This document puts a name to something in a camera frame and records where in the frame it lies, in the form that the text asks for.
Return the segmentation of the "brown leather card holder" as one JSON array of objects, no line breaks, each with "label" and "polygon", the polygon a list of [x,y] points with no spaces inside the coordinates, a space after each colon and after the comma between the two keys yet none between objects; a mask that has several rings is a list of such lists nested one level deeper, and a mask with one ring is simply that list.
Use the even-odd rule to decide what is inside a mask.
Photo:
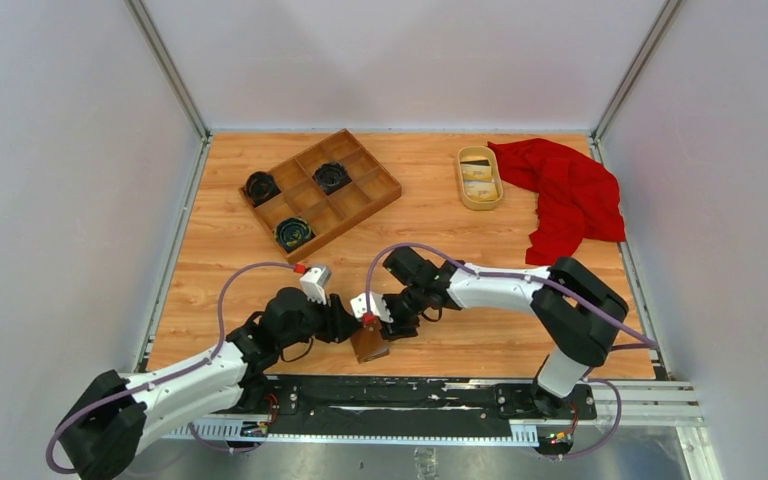
[{"label": "brown leather card holder", "polygon": [[352,349],[358,363],[370,362],[389,354],[389,341],[382,337],[381,332],[381,323],[362,325],[350,337]]}]

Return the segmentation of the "beige oval tray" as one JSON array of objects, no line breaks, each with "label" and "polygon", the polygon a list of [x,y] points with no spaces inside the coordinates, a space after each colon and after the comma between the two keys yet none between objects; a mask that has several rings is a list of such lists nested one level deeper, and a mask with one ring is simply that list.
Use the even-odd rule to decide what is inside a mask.
[{"label": "beige oval tray", "polygon": [[454,161],[458,193],[462,204],[474,211],[498,207],[504,187],[495,153],[487,146],[462,148]]}]

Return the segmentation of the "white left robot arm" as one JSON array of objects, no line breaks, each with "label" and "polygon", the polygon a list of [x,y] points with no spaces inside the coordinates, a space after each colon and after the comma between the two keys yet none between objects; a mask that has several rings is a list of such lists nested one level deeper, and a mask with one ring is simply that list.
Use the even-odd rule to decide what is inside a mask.
[{"label": "white left robot arm", "polygon": [[265,372],[297,343],[340,343],[373,319],[368,294],[344,306],[283,288],[217,346],[162,370],[98,375],[58,425],[54,440],[71,462],[67,473],[112,479],[138,453],[171,431],[207,414],[258,411],[266,400]]}]

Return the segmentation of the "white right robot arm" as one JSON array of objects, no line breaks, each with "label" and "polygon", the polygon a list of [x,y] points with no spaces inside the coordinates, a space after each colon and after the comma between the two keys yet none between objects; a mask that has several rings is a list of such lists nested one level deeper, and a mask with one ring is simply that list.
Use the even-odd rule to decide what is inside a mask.
[{"label": "white right robot arm", "polygon": [[544,418],[572,408],[576,384],[602,366],[629,313],[627,302],[578,260],[548,267],[502,269],[450,257],[441,265],[399,244],[377,262],[402,284],[398,294],[362,296],[364,322],[377,319],[384,340],[414,337],[428,311],[492,308],[532,315],[554,342],[532,382],[527,402]]}]

